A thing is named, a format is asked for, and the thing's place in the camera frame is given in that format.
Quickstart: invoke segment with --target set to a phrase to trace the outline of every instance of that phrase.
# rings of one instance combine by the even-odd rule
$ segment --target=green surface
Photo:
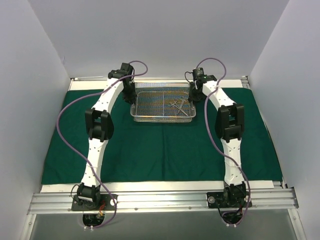
[[[101,90],[69,91],[63,105]],[[279,162],[251,90],[224,88],[225,93],[245,109],[245,131],[241,143],[242,169],[249,180],[281,181]],[[85,110],[99,97],[72,105],[61,117],[65,138],[85,156],[89,143]],[[220,149],[214,126],[217,111],[210,102],[208,119]],[[112,109],[114,135],[106,146],[101,169],[103,182],[139,181],[221,181],[224,157],[212,146],[205,126],[204,101],[196,104],[196,117],[190,123],[142,123],[130,115],[130,105],[120,95]],[[46,156],[42,184],[79,183],[86,162],[70,150],[55,130]]]

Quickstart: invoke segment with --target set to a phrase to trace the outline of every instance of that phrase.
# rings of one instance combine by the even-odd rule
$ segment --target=green cloth
[[[63,106],[101,90],[68,91]],[[249,89],[224,88],[245,110],[245,130],[241,143],[242,169],[249,180],[282,180],[282,172],[271,139]],[[98,96],[83,99],[65,111],[60,120],[67,141],[85,156],[89,143],[85,110]],[[130,105],[120,95],[112,109],[114,134],[106,146],[101,169],[103,182],[139,181],[222,181],[224,157],[212,146],[204,120],[204,102],[196,103],[196,117],[189,123],[135,122]],[[208,119],[220,149],[214,126],[217,111],[210,102]],[[60,139],[55,130],[45,159],[42,184],[79,183],[86,162]]]

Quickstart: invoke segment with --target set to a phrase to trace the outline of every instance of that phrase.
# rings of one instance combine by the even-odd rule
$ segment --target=wire mesh basket
[[[136,82],[135,92],[130,114],[136,122],[189,123],[196,116],[188,83]]]

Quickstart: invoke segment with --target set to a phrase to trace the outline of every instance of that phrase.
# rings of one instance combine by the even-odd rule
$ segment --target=white wall
[[[70,80],[26,0],[0,1],[0,238],[19,239]]]
[[[206,57],[249,75],[288,0],[29,0],[70,77],[145,61],[149,77],[183,78]],[[223,68],[206,62],[211,73]]]
[[[309,240],[320,236],[319,10],[290,0],[249,78]]]

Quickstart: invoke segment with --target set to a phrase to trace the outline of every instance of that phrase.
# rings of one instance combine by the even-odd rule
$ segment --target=dark green tablecloth
[[[101,90],[67,92],[63,106]],[[224,88],[245,107],[245,131],[241,143],[242,168],[249,180],[281,181],[279,162],[260,116],[251,90]],[[99,97],[90,97],[71,106],[60,121],[65,138],[85,156],[88,135],[85,110]],[[214,126],[217,111],[210,103],[208,119],[212,135],[220,149]],[[205,126],[204,101],[196,104],[196,117],[190,123],[134,122],[130,105],[120,95],[112,109],[114,135],[106,146],[101,169],[103,182],[139,181],[221,181],[225,174],[224,158],[212,146]],[[70,150],[54,132],[45,159],[42,184],[79,183],[86,162]]]

